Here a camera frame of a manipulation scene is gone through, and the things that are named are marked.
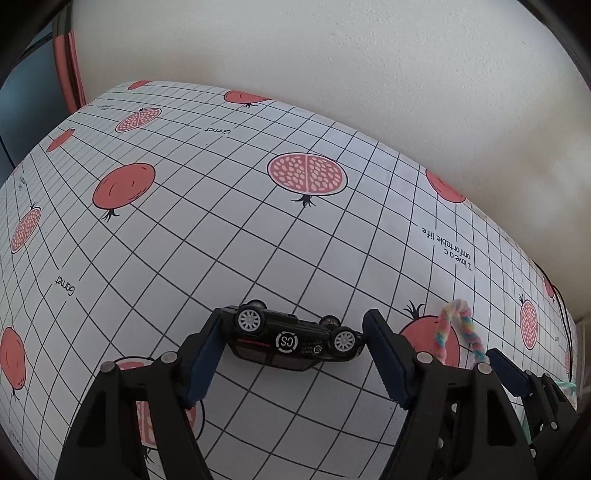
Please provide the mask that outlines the pomegranate grid tablecloth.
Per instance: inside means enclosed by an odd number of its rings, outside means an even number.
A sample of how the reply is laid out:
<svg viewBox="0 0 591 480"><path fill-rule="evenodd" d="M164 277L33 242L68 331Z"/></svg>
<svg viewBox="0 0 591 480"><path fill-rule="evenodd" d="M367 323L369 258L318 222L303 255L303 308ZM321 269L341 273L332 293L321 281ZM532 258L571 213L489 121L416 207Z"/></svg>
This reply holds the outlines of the pomegranate grid tablecloth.
<svg viewBox="0 0 591 480"><path fill-rule="evenodd" d="M51 479L100 364L149 364L217 307L258 299L352 329L376 308L430 346L456 298L487 347L576 377L576 327L542 262L420 164L270 98L124 83L1 184L1 425Z"/></svg>

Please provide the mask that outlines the black toy car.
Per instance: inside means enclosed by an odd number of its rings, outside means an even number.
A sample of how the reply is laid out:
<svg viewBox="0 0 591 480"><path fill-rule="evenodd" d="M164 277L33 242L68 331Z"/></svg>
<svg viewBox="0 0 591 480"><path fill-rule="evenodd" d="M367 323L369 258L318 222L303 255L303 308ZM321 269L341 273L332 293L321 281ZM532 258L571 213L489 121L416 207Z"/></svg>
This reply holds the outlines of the black toy car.
<svg viewBox="0 0 591 480"><path fill-rule="evenodd" d="M263 366L305 371L322 362L349 362L366 345L363 334L327 315L317 322L270 309L258 299L221 309L228 346L236 357Z"/></svg>

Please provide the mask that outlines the red window frame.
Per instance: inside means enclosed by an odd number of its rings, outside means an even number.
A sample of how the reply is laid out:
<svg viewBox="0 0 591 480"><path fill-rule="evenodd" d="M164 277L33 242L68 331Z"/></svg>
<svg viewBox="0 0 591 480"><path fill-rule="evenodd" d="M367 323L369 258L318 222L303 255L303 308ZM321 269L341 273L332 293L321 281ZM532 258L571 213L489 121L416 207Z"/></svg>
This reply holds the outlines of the red window frame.
<svg viewBox="0 0 591 480"><path fill-rule="evenodd" d="M86 105L74 32L56 35L53 39L53 52L60 90L69 114L73 114Z"/></svg>

